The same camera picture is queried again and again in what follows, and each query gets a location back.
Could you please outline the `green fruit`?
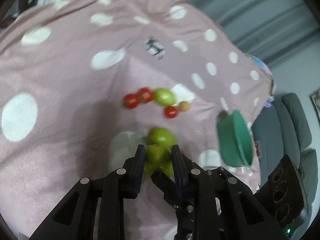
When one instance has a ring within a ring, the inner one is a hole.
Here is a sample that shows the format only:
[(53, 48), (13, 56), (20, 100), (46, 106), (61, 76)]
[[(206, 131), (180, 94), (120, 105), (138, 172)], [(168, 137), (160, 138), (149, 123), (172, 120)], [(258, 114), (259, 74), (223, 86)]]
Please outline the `green fruit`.
[(165, 145), (154, 144), (146, 149), (144, 170), (148, 176), (155, 172), (164, 173), (168, 178), (174, 176), (170, 149)]
[(158, 88), (154, 91), (155, 101), (165, 107), (172, 106), (176, 103), (174, 94), (166, 88)]
[(177, 144), (176, 136), (166, 128), (152, 128), (148, 133), (148, 141), (150, 144), (165, 145), (172, 148)]

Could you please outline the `green plastic bowl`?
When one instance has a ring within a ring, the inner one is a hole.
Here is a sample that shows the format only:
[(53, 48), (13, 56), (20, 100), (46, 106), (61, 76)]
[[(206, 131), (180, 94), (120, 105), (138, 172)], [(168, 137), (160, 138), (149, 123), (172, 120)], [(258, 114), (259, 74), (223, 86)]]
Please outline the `green plastic bowl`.
[(230, 167), (251, 167), (253, 164), (253, 142), (244, 117), (239, 110), (217, 122), (220, 154)]

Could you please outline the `red tomato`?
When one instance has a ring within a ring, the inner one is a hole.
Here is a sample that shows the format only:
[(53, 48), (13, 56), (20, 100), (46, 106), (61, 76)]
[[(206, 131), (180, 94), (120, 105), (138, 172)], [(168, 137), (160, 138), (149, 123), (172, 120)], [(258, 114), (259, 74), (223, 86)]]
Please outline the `red tomato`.
[(123, 106), (126, 109), (135, 109), (140, 104), (139, 96), (134, 93), (127, 94), (123, 98)]
[(138, 93), (140, 103), (147, 104), (154, 100), (154, 93), (148, 87), (141, 88)]
[(164, 109), (164, 115), (168, 119), (173, 119), (178, 116), (178, 109), (175, 106), (168, 106)]

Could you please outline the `tan longan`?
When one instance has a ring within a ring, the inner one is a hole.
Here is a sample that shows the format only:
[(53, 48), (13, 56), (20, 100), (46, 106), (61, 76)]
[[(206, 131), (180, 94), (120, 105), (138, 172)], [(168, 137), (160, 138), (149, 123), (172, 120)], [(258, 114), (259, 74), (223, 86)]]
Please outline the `tan longan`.
[(180, 112), (187, 112), (191, 109), (191, 104), (187, 101), (181, 101), (179, 104), (178, 104), (178, 110)]

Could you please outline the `grey sofa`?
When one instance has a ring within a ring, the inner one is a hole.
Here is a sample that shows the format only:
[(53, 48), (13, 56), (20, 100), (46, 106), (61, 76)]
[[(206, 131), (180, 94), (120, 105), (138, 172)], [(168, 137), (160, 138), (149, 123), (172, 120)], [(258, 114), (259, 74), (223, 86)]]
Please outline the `grey sofa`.
[(296, 165), (306, 195), (306, 221), (295, 231), (299, 237), (307, 230), (318, 184), (317, 152), (310, 148), (312, 135), (302, 104), (295, 93), (282, 95), (265, 107), (252, 126), (260, 165), (260, 189), (284, 155)]

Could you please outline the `grey curtain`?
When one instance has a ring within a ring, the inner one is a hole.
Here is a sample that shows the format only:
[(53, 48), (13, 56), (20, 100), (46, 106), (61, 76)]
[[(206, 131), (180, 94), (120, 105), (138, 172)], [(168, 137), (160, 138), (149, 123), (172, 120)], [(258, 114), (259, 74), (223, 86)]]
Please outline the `grey curtain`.
[(188, 0), (242, 52), (269, 66), (319, 41), (319, 24), (303, 0)]

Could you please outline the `wall picture frame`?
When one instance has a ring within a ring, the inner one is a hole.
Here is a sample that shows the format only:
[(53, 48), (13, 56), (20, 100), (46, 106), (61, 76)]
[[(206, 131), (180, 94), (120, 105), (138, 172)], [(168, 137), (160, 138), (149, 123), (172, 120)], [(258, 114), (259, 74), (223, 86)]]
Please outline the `wall picture frame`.
[(320, 121), (320, 89), (310, 95), (318, 120)]

